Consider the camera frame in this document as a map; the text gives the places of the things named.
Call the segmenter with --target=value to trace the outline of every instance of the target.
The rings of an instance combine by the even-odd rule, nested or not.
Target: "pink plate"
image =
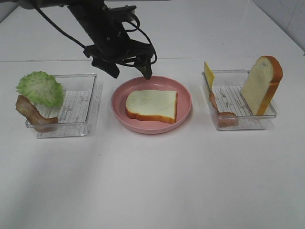
[[[140,121],[126,115],[125,103],[127,96],[135,90],[174,90],[178,93],[176,123],[169,124],[157,121]],[[188,116],[192,107],[189,91],[179,82],[161,76],[135,78],[123,83],[112,95],[112,110],[119,122],[126,128],[142,134],[160,134],[178,127]]]

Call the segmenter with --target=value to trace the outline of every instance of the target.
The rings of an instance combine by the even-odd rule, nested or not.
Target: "white table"
[[[304,52],[250,0],[106,2],[136,5],[141,28],[159,58],[240,58]],[[85,45],[92,41],[67,7],[42,9]],[[145,41],[139,33],[134,39]],[[0,24],[0,61],[85,60],[83,49],[57,32],[35,10],[17,8]]]
[[[133,4],[160,57],[153,74],[186,86],[191,115],[161,135],[126,129],[111,110],[111,96],[141,74],[120,67],[113,79],[92,68],[34,10],[18,8],[0,24],[0,228],[303,229],[303,51],[251,1]],[[54,9],[45,12],[90,44],[67,9]],[[249,69],[263,54],[274,55],[284,71],[273,126],[217,131],[202,90],[203,62],[217,70]],[[95,133],[36,139],[15,110],[15,87],[32,71],[97,73],[103,92]]]
[[[203,61],[154,66],[155,75],[184,84],[193,103],[185,123],[161,135],[132,132],[113,115],[111,95],[139,76],[134,69],[113,79],[90,61],[1,63],[0,228],[303,228],[303,60],[279,58],[285,76],[270,129],[227,132],[212,123]],[[211,67],[250,68],[254,61],[220,58]],[[34,70],[98,73],[103,92],[94,134],[35,138],[14,110],[14,87]]]

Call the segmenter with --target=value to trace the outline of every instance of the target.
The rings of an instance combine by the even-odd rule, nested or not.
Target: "plastic container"
[[[56,75],[56,81],[64,89],[62,107],[45,107],[35,104],[45,118],[58,117],[56,124],[32,125],[28,120],[26,127],[35,130],[37,138],[86,136],[96,126],[102,85],[97,85],[96,74]]]
[[[204,73],[203,91],[209,104],[211,116],[217,130],[260,130],[267,129],[276,112],[269,104],[264,115],[253,115],[246,101],[240,94],[249,70],[219,70],[213,71],[215,79],[212,86],[219,112],[233,112],[236,116],[219,115],[209,100],[210,88]]]

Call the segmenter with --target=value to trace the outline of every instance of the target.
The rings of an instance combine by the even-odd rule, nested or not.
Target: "white bread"
[[[282,67],[273,56],[261,56],[256,61],[241,89],[253,115],[264,115],[282,77]]]
[[[133,91],[127,97],[125,110],[129,118],[173,124],[176,122],[177,92]]]

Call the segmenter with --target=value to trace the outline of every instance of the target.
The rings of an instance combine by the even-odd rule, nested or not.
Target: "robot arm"
[[[94,43],[84,46],[74,39],[84,48],[83,53],[88,58],[93,58],[92,66],[102,69],[114,78],[120,73],[117,64],[132,66],[137,68],[146,79],[150,79],[151,64],[156,62],[157,55],[151,41],[139,28],[140,22],[133,14],[135,6],[109,9],[104,4],[104,0],[0,0],[0,2],[6,1],[14,1],[25,9],[36,9],[51,24],[53,22],[40,8],[67,6]],[[137,25],[131,23],[133,19],[136,20]],[[123,22],[130,23],[135,30],[142,32],[149,43],[132,40],[123,27]]]

